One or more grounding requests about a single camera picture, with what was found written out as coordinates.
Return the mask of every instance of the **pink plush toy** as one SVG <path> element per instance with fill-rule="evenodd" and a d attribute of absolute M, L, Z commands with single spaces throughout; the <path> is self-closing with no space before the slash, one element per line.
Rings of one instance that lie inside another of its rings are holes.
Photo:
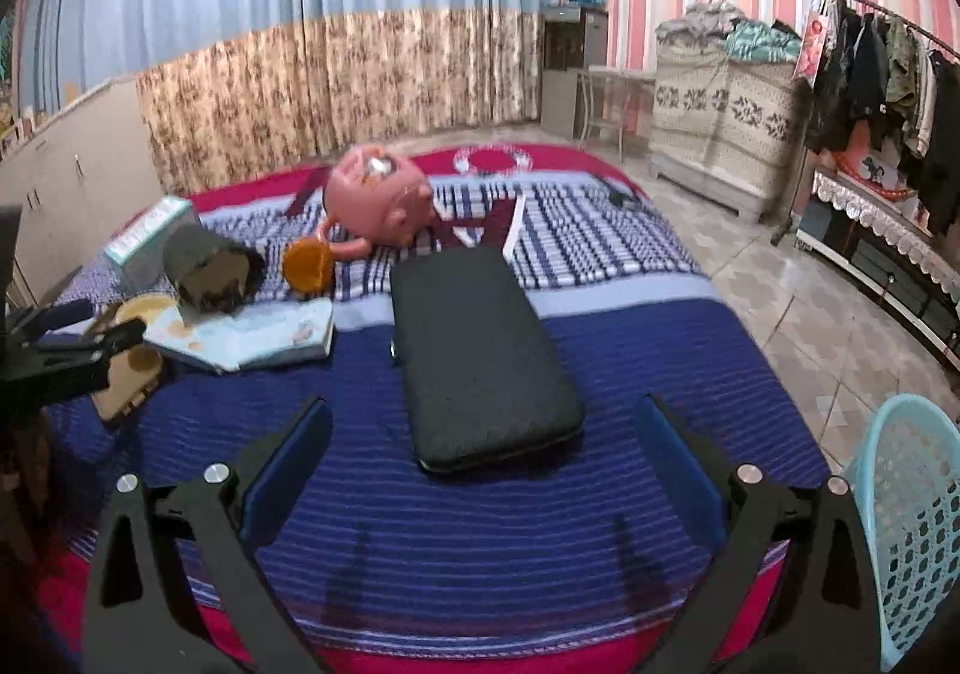
<path fill-rule="evenodd" d="M 318 238 L 327 241 L 335 224 L 356 236 L 330 244 L 333 258 L 344 262 L 368 256 L 375 245 L 409 247 L 434 218 L 433 190 L 424 172 L 378 145 L 349 150 L 330 172 L 323 207 Z"/>

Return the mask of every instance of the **open book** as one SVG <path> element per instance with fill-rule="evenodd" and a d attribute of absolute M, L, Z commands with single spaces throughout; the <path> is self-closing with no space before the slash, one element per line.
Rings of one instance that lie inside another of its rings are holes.
<path fill-rule="evenodd" d="M 176 307 L 157 316 L 143 335 L 160 354 L 217 373 L 283 366 L 328 357 L 333 304 L 320 297 L 243 306 L 227 314 L 184 315 Z"/>

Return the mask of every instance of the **chair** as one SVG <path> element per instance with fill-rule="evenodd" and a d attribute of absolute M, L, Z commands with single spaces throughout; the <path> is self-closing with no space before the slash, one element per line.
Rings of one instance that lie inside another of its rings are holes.
<path fill-rule="evenodd" d="M 960 573 L 960 433 L 928 399 L 892 397 L 845 473 L 874 562 L 889 671 Z"/>
<path fill-rule="evenodd" d="M 579 70 L 581 97 L 584 102 L 584 125 L 580 140 L 587 140 L 591 128 L 616 132 L 617 153 L 623 162 L 623 125 L 632 100 L 630 81 L 616 73 Z"/>

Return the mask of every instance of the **curtain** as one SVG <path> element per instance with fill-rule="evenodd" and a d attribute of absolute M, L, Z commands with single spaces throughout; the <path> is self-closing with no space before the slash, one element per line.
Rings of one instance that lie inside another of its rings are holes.
<path fill-rule="evenodd" d="M 20 106 L 135 73 L 167 191 L 347 143 L 536 116 L 552 0 L 25 0 Z"/>
<path fill-rule="evenodd" d="M 341 145 L 538 114 L 552 0 L 321 0 Z"/>

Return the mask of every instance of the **box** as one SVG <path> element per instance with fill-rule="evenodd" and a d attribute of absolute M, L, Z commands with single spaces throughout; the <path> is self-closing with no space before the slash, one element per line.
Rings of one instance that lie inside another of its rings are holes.
<path fill-rule="evenodd" d="M 142 292 L 163 275 L 163 247 L 176 228 L 198 223 L 193 203 L 166 196 L 147 210 L 104 249 L 126 292 Z"/>

